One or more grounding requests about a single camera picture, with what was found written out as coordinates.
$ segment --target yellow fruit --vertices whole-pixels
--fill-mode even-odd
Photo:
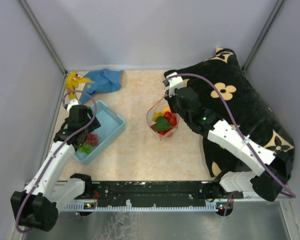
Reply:
[[[157,120],[157,117],[160,117],[160,116],[163,116],[162,112],[155,112],[153,115],[152,121],[155,122]]]
[[[162,116],[165,114],[165,112],[170,112],[171,113],[171,110],[170,110],[170,107],[169,106],[166,106],[163,110],[162,110]]]

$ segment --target gray floor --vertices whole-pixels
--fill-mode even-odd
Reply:
[[[288,240],[278,202],[237,202],[229,217],[213,212],[98,212],[59,219],[23,240]]]

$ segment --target green leaf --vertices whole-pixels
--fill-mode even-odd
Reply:
[[[153,125],[155,131],[167,131],[171,129],[171,125],[164,116],[158,116],[155,122],[156,123]]]

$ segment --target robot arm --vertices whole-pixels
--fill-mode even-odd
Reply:
[[[249,136],[243,139],[222,117],[201,106],[198,94],[192,88],[184,87],[180,76],[163,83],[166,87],[164,98],[172,112],[178,113],[193,132],[224,147],[251,169],[251,172],[222,172],[217,178],[223,189],[226,192],[255,191],[260,197],[274,201],[282,186],[269,175],[247,144],[256,150],[261,161],[283,184],[291,177],[292,161],[289,155],[284,151],[275,154],[253,142]]]
[[[78,173],[72,175],[65,185],[54,191],[56,182],[68,160],[86,141],[87,134],[101,126],[95,118],[88,128],[80,131],[64,144],[71,134],[85,126],[93,116],[92,110],[80,105],[76,99],[69,102],[67,111],[69,117],[65,119],[61,129],[56,133],[50,152],[39,171],[22,192],[15,191],[11,196],[11,206],[17,220],[21,205],[30,193],[18,219],[20,226],[49,231],[55,225],[59,212],[66,204],[78,196],[90,193],[91,177]]]

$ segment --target white wall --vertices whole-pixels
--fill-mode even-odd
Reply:
[[[300,0],[288,0],[250,67],[253,85],[295,143],[290,185],[300,213]]]
[[[66,69],[178,68],[216,47],[244,64],[276,0],[27,0]]]
[[[19,3],[0,1],[0,240],[14,221],[12,193],[38,167],[62,77]]]

